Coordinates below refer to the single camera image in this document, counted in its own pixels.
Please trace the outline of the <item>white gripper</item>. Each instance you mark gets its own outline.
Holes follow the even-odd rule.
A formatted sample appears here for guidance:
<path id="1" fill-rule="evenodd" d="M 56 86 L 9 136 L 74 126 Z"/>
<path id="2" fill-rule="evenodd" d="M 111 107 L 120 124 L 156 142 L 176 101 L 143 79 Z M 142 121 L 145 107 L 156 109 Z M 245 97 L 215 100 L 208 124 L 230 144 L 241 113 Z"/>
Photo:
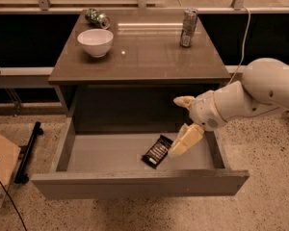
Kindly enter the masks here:
<path id="1" fill-rule="evenodd" d="M 218 112 L 212 90 L 196 98 L 193 96 L 175 97 L 173 102 L 175 105 L 189 110 L 190 119 L 194 123 L 182 125 L 168 152 L 170 157 L 181 156 L 197 144 L 203 138 L 204 130 L 214 131 L 226 125 L 226 121 Z"/>

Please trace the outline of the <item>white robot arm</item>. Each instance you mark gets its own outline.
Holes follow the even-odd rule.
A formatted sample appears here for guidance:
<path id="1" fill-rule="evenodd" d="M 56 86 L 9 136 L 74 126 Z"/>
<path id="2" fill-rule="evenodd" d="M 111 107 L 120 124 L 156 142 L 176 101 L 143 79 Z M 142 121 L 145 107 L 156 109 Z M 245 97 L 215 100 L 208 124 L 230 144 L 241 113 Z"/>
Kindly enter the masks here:
<path id="1" fill-rule="evenodd" d="M 271 58 L 248 64 L 242 79 L 197 97 L 179 96 L 173 102 L 189 112 L 190 125 L 183 124 L 169 155 L 178 157 L 195 146 L 205 132 L 224 127 L 239 118 L 289 112 L 289 65 Z"/>

